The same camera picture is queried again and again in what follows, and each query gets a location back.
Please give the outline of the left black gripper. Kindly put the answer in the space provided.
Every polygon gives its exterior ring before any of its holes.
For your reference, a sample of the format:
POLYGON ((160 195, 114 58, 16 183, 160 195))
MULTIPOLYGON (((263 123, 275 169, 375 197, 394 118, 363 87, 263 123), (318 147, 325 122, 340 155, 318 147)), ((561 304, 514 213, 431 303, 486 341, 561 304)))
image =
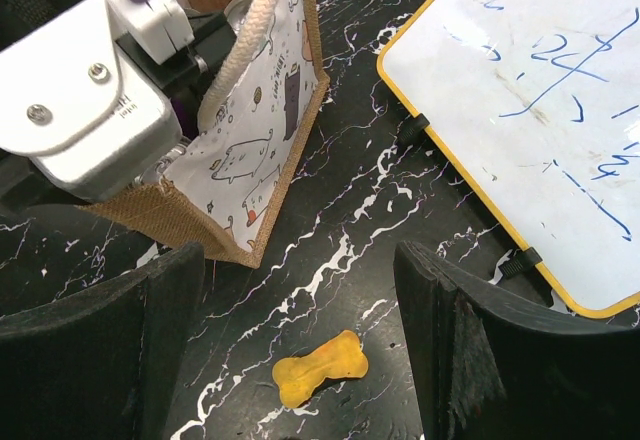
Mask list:
POLYGON ((49 1, 34 29, 1 8, 3 214, 158 183, 236 39, 179 0, 49 1))

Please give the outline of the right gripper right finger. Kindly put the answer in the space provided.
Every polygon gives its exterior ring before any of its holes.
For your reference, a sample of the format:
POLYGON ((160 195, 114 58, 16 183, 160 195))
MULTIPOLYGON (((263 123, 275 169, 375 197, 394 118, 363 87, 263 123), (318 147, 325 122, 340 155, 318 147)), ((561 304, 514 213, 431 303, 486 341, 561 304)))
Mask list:
POLYGON ((639 332, 562 314, 415 242, 394 280, 429 439, 635 439, 639 332))

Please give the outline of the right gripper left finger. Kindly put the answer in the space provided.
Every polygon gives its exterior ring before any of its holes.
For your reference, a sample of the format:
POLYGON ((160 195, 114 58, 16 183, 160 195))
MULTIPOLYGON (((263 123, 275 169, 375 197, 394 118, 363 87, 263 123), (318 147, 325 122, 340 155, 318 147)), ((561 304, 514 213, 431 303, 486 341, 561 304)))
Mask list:
POLYGON ((204 270, 186 244, 2 318, 2 438, 161 438, 204 270))

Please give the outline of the red cola can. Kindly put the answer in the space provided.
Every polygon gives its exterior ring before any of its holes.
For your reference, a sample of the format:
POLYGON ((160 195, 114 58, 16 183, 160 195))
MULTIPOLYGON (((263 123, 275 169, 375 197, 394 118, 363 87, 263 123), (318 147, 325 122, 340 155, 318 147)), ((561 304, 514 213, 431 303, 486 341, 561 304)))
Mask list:
POLYGON ((250 9, 253 0, 232 0, 224 9, 224 15, 227 22, 238 34, 244 24, 246 15, 250 9))

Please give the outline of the purple soda can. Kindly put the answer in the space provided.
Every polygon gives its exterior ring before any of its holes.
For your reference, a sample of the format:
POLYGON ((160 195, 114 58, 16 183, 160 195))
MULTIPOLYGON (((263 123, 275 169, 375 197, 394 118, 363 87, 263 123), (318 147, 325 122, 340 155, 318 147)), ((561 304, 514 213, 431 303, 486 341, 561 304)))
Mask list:
POLYGON ((189 140, 194 140, 198 135, 198 128, 192 109, 178 98, 172 98, 171 105, 180 123, 182 135, 189 140))

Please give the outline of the orange dog bone toy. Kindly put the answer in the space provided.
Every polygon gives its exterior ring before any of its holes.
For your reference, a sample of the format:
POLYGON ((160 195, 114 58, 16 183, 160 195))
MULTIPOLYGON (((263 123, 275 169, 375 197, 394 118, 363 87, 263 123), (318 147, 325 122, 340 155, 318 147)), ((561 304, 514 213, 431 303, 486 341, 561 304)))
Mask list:
POLYGON ((286 408, 298 408, 327 379, 361 379, 369 369, 358 335, 344 330, 302 357, 286 357, 276 362, 272 378, 286 408))

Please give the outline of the small whiteboard orange frame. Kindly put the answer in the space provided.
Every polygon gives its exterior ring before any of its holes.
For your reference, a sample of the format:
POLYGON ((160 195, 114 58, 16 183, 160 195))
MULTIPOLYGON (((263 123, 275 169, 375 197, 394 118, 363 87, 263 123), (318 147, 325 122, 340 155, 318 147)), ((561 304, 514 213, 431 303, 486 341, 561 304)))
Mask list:
POLYGON ((565 304, 639 301, 639 0, 427 0, 377 70, 565 304))

